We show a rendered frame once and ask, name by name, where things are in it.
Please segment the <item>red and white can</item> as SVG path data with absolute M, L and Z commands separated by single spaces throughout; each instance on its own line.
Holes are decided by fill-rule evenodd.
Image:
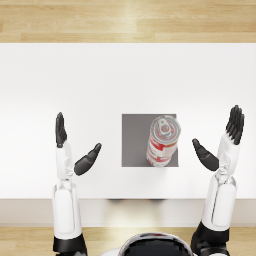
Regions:
M 161 151 L 156 149 L 151 143 L 149 143 L 147 147 L 146 158 L 147 161 L 154 167 L 177 167 L 177 145 L 167 147 L 163 151 Z
M 170 115 L 157 117 L 150 127 L 150 141 L 152 145 L 162 151 L 177 143 L 181 133 L 178 121 Z

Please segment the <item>dark grey square mat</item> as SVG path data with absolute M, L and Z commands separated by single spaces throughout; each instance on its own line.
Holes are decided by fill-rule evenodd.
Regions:
M 152 166 L 146 158 L 150 141 L 150 127 L 159 116 L 156 114 L 122 115 L 122 166 Z

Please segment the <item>dark round robot body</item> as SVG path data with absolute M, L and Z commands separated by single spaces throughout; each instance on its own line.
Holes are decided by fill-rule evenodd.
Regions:
M 194 256 L 191 248 L 179 237 L 149 232 L 134 235 L 120 248 L 111 249 L 100 256 Z

